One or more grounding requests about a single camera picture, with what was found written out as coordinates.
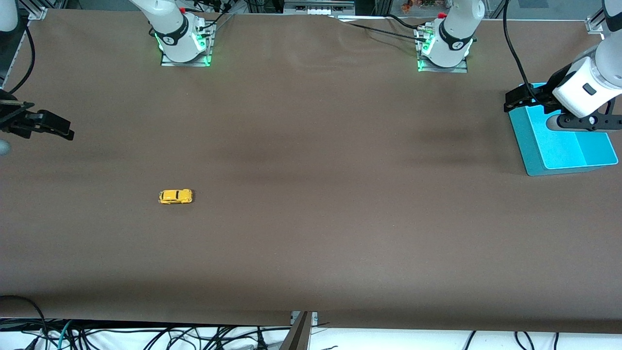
wire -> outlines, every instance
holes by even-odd
[[[13,93],[15,93],[19,88],[22,87],[22,85],[30,77],[30,74],[32,73],[32,69],[35,67],[35,43],[32,40],[32,35],[30,34],[30,29],[28,29],[28,23],[26,24],[26,36],[28,37],[28,43],[30,44],[30,66],[28,66],[28,71],[26,71],[26,74],[24,75],[22,80],[20,80],[19,83],[17,83],[17,85],[15,85],[14,88],[9,90],[9,93],[11,95]]]
[[[32,64],[34,64],[34,59],[35,57],[35,51],[34,51],[34,46],[32,48]],[[35,308],[35,310],[37,310],[37,313],[39,314],[39,317],[41,318],[41,329],[43,329],[43,334],[45,337],[47,337],[47,326],[45,325],[45,317],[43,316],[43,311],[41,311],[41,309],[37,306],[37,304],[24,297],[24,296],[19,296],[19,295],[0,295],[0,300],[21,300],[21,301],[25,301],[26,303],[32,305],[32,307]],[[48,339],[45,340],[45,350],[47,350],[47,346],[48,346]]]
[[[525,70],[522,67],[521,59],[518,58],[518,54],[516,54],[516,51],[514,50],[514,46],[512,45],[512,40],[510,40],[509,38],[509,34],[508,34],[508,4],[509,2],[510,0],[505,0],[505,4],[503,5],[503,34],[505,35],[506,42],[508,43],[509,51],[510,53],[512,53],[512,56],[514,57],[514,61],[516,61],[516,66],[518,66],[518,71],[521,73],[522,82],[525,84],[525,87],[527,88],[527,92],[529,93],[529,96],[531,96],[531,98],[533,98],[537,103],[542,104],[536,98],[536,93],[534,92],[533,87],[527,80],[527,75],[525,74]]]
[[[263,3],[261,3],[261,4],[255,4],[255,3],[253,3],[253,2],[250,2],[249,0],[244,0],[244,2],[245,2],[245,3],[247,3],[247,4],[249,4],[250,6],[255,6],[255,7],[257,7],[257,9],[263,9],[263,10],[264,10],[264,12],[266,11],[266,10],[263,8],[263,7],[266,5],[266,2],[265,2],[265,1],[264,1]]]
[[[359,27],[359,28],[364,28],[364,29],[369,29],[371,31],[375,31],[375,32],[379,32],[379,33],[385,33],[385,34],[389,34],[389,35],[394,35],[396,37],[405,37],[406,39],[410,39],[410,40],[414,40],[414,41],[425,41],[424,38],[420,38],[420,37],[412,37],[412,36],[409,36],[409,35],[393,33],[393,32],[384,31],[384,30],[378,29],[378,28],[362,26],[360,24],[355,24],[355,23],[348,23],[348,24],[351,25],[351,26],[355,26],[355,27]]]
[[[264,340],[263,334],[261,334],[261,328],[257,326],[257,350],[267,350],[268,345]]]
[[[229,20],[230,20],[230,19],[232,19],[232,18],[233,18],[233,16],[235,16],[235,13],[232,13],[229,17],[227,17],[227,19],[225,19],[225,21],[224,21],[224,22],[222,22],[222,23],[220,24],[220,26],[218,26],[218,28],[216,28],[216,30],[214,31],[214,33],[215,33],[215,32],[218,32],[218,31],[219,31],[222,27],[224,27],[224,26],[225,26],[225,24],[226,24],[227,22],[229,22]]]
[[[472,331],[471,334],[469,335],[468,339],[466,340],[464,350],[468,350],[468,347],[471,345],[471,340],[473,340],[473,337],[475,336],[475,332],[477,331]]]
[[[188,328],[187,330],[182,332],[182,334],[176,336],[175,340],[173,340],[173,337],[170,336],[170,332],[169,332],[170,341],[169,341],[169,344],[166,346],[166,350],[170,350],[170,348],[173,346],[173,344],[175,344],[175,342],[177,342],[178,340],[185,340],[183,338],[183,336],[185,336],[186,334],[188,334],[190,331],[192,331],[195,328],[196,327]]]
[[[387,13],[386,15],[384,15],[385,17],[390,17],[393,18],[394,20],[396,20],[398,23],[400,23],[402,26],[406,27],[406,28],[410,28],[410,29],[417,29],[419,26],[423,26],[425,24],[425,22],[423,22],[422,24],[418,24],[416,26],[413,26],[412,24],[408,24],[404,21],[402,21],[402,19],[400,17],[397,17],[394,14],[390,14]]]
[[[534,348],[534,342],[531,341],[531,337],[529,336],[529,334],[527,332],[521,332],[522,334],[525,334],[525,336],[527,337],[527,340],[529,341],[529,345],[531,347],[531,350],[535,350]],[[514,332],[514,339],[516,340],[516,342],[518,343],[518,346],[521,347],[522,350],[527,350],[527,348],[525,348],[521,341],[518,339],[518,332]]]
[[[63,327],[63,330],[60,332],[60,336],[58,337],[58,346],[57,349],[61,350],[63,348],[63,338],[65,337],[65,333],[67,332],[67,328],[69,328],[69,324],[72,321],[69,320],[67,321],[67,323],[65,323],[65,326]]]
[[[199,28],[198,28],[198,30],[202,31],[202,30],[204,30],[204,29],[207,29],[207,28],[209,28],[209,27],[213,26],[213,25],[214,25],[214,24],[216,24],[216,22],[218,22],[218,20],[219,20],[222,16],[224,16],[226,13],[227,13],[227,11],[223,11],[223,12],[221,12],[221,13],[220,13],[220,15],[218,15],[218,17],[216,17],[216,19],[215,19],[215,20],[213,20],[211,23],[209,23],[209,24],[208,24],[207,26],[205,26],[205,27],[199,27]]]

black cable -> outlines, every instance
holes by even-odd
[[[512,40],[510,40],[509,38],[509,34],[508,34],[508,4],[509,2],[510,0],[505,0],[505,4],[503,5],[503,34],[505,35],[506,42],[508,43],[509,51],[510,53],[512,53],[512,56],[514,57],[514,61],[516,61],[516,66],[518,66],[518,71],[521,73],[522,82],[525,84],[525,87],[527,88],[527,92],[529,93],[529,96],[531,96],[531,98],[536,100],[537,103],[540,103],[540,101],[538,101],[538,99],[536,98],[536,93],[534,92],[533,87],[527,80],[527,75],[525,74],[525,70],[522,67],[521,59],[518,58],[518,54],[516,54],[516,51],[514,50],[514,46],[512,45]]]
[[[88,339],[88,336],[86,336],[86,331],[83,330],[83,334],[84,334],[84,342],[86,343],[86,346],[90,349],[91,347],[93,347],[93,349],[95,350],[101,350],[100,348],[96,347],[95,345],[93,345],[93,343],[91,343],[91,341]]]
[[[234,328],[224,327],[222,331],[216,332],[214,338],[210,340],[210,342],[203,348],[203,350],[211,350],[212,346],[216,346],[216,349],[222,348],[223,338],[232,330],[234,330]]]
[[[468,339],[466,340],[466,344],[465,344],[464,350],[468,350],[468,347],[471,345],[471,340],[473,340],[473,337],[475,336],[475,332],[477,332],[477,331],[472,331],[471,334],[468,336]]]
[[[28,27],[26,27],[26,32],[28,33],[28,37],[31,38],[30,43],[32,44],[32,37],[30,36],[30,32],[28,31]],[[32,66],[34,65],[35,62],[35,49],[34,49],[34,45],[32,46],[32,63],[30,64],[30,70],[32,71]],[[41,309],[37,306],[37,304],[24,297],[24,296],[19,296],[19,295],[0,295],[0,300],[21,300],[21,301],[25,301],[26,303],[32,305],[32,307],[35,308],[35,310],[37,310],[37,313],[39,314],[39,317],[41,318],[41,329],[43,329],[43,335],[45,337],[47,337],[47,325],[45,324],[45,317],[43,316],[43,311],[41,311]],[[45,340],[45,348],[47,349],[48,347],[48,340]]]
[[[418,24],[418,25],[416,25],[416,26],[413,26],[412,24],[408,24],[408,23],[406,23],[406,22],[402,21],[402,19],[401,19],[400,17],[397,17],[397,16],[396,16],[396,15],[394,15],[394,14],[387,13],[387,14],[386,14],[386,15],[384,15],[384,16],[385,16],[385,17],[390,17],[390,18],[393,18],[393,19],[394,19],[394,20],[396,20],[398,23],[400,23],[402,26],[404,26],[404,27],[406,27],[406,28],[410,28],[410,29],[417,29],[419,26],[423,26],[423,25],[425,24],[425,23],[422,23],[422,24]]]
[[[257,326],[257,350],[267,350],[268,345],[264,340],[263,334],[261,334],[261,328]]]
[[[67,332],[65,333],[65,339],[69,340],[69,348],[73,348],[75,350],[84,350],[82,349],[81,345],[80,345],[80,349],[78,349],[78,346],[76,345],[76,339],[73,337],[73,330],[72,329],[67,329]]]
[[[215,19],[215,20],[213,20],[211,23],[209,23],[209,24],[208,24],[208,25],[206,25],[205,27],[199,27],[199,28],[198,28],[198,30],[202,31],[202,30],[204,30],[204,29],[207,29],[207,28],[209,28],[209,27],[213,26],[213,25],[214,25],[214,24],[216,24],[216,22],[218,22],[218,20],[219,20],[222,16],[224,16],[226,13],[227,13],[227,11],[223,11],[223,12],[221,12],[221,14],[219,14],[219,15],[218,15],[218,17],[216,17],[216,19]]]
[[[198,348],[200,350],[201,347],[203,346],[203,343],[202,343],[202,339],[201,339],[201,334],[198,333],[198,327],[195,327],[195,332],[197,333],[197,338],[195,338],[195,339],[198,339]]]
[[[364,28],[364,29],[369,29],[371,31],[375,31],[375,32],[379,32],[379,33],[385,33],[385,34],[389,34],[389,35],[394,35],[396,37],[405,37],[406,39],[410,39],[410,40],[414,40],[414,41],[425,41],[424,38],[420,38],[420,37],[412,37],[409,35],[404,35],[404,34],[398,34],[398,33],[393,33],[393,32],[389,32],[389,31],[384,31],[382,29],[377,29],[377,28],[372,28],[372,27],[368,27],[368,26],[362,26],[360,24],[355,24],[355,23],[350,23],[348,22],[349,25],[351,26],[355,26],[355,27],[359,27],[359,28]]]
[[[262,4],[255,4],[253,2],[250,2],[249,0],[244,0],[244,2],[251,6],[255,6],[256,8],[264,7],[266,5],[265,1]]]
[[[290,329],[291,329],[291,327],[277,327],[277,328],[262,329],[261,331],[262,332],[287,331],[287,330],[290,330]],[[213,350],[223,350],[224,346],[226,346],[230,342],[235,341],[235,340],[239,340],[239,339],[248,338],[249,335],[255,334],[255,333],[257,333],[257,331],[247,332],[247,333],[244,333],[244,334],[240,334],[239,336],[228,338],[228,339],[226,339],[227,340],[226,343],[222,344],[221,346],[218,346],[217,348],[214,348]]]
[[[175,336],[175,340],[173,340],[173,337],[171,337],[169,344],[166,346],[166,350],[170,350],[170,347],[173,346],[173,344],[175,344],[178,340],[185,340],[183,336],[185,336],[186,334],[188,334],[190,331],[192,331],[195,328],[196,327],[188,328],[187,330],[182,332],[182,334]]]
[[[529,341],[529,345],[531,347],[531,350],[535,350],[534,348],[534,342],[531,341],[531,337],[529,336],[529,334],[527,332],[521,332],[522,334],[525,334],[525,336],[527,337],[527,340]],[[514,332],[514,339],[516,340],[516,342],[518,343],[518,346],[521,347],[522,350],[527,350],[527,348],[525,348],[521,341],[518,339],[518,332]]]
[[[22,87],[22,85],[30,77],[30,74],[32,73],[32,69],[35,67],[35,43],[32,40],[30,29],[28,29],[28,23],[26,23],[26,36],[28,37],[28,43],[30,44],[30,65],[28,66],[28,71],[26,71],[26,74],[24,75],[22,80],[20,80],[19,83],[17,83],[17,85],[15,85],[14,88],[9,90],[10,94],[15,93],[19,88]]]
[[[156,336],[154,336],[148,343],[147,345],[145,345],[145,347],[142,350],[150,350],[151,348],[153,348],[153,345],[157,342],[158,339],[160,339],[163,335],[165,335],[166,333],[168,333],[171,329],[173,328],[166,328],[164,330],[162,330],[160,333],[158,333]]]
[[[90,331],[86,335],[89,336],[91,334],[99,333],[99,332],[109,332],[109,333],[159,333],[164,329],[137,329],[134,331],[122,331],[118,329],[96,329],[94,331]]]
[[[192,347],[194,348],[194,350],[197,350],[197,346],[196,346],[193,342],[189,341],[188,339],[181,338],[180,340],[181,340],[181,341],[185,341],[186,343],[188,343],[188,344],[192,345]]]

white floor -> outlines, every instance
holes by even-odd
[[[253,327],[240,327],[231,336],[254,331]],[[214,328],[199,329],[200,335],[209,337],[214,334]],[[469,331],[408,331],[393,329],[327,329],[317,328],[311,336],[310,350],[463,350]],[[278,343],[285,338],[287,331],[265,331],[264,339],[268,345]],[[140,350],[156,335],[156,333],[106,333],[100,332],[89,337],[90,341],[101,350]],[[534,341],[535,350],[553,349],[553,333],[529,333]],[[18,332],[0,333],[0,350],[24,349],[34,338],[33,335]],[[186,338],[199,349],[198,340]],[[521,341],[529,349],[524,336]],[[153,350],[164,350],[169,342],[168,336],[161,337],[153,347]],[[248,345],[256,345],[256,341],[241,339],[225,346],[226,350],[248,349]],[[43,350],[44,342],[40,341],[37,350]],[[470,350],[492,349],[515,349],[521,350],[514,340],[513,332],[488,332],[476,333]],[[620,350],[622,349],[622,334],[571,334],[562,333],[557,346],[559,350]],[[171,350],[194,350],[194,347],[186,342],[178,341]]]

blue tray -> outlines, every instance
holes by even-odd
[[[544,114],[542,106],[509,112],[528,175],[582,173],[618,164],[609,134],[550,130],[546,121],[559,113]]]

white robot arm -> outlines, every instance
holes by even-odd
[[[182,12],[174,0],[130,1],[147,17],[160,48],[170,60],[188,62],[206,50],[203,18]]]
[[[446,18],[432,22],[433,40],[422,54],[440,67],[454,67],[468,55],[473,33],[484,18],[482,0],[453,0]]]
[[[549,125],[554,130],[622,129],[622,116],[611,114],[615,98],[622,94],[622,0],[603,0],[603,10],[605,39],[554,73],[545,85],[508,92],[506,111],[542,105],[545,113],[562,111]],[[607,111],[600,113],[604,104]]]

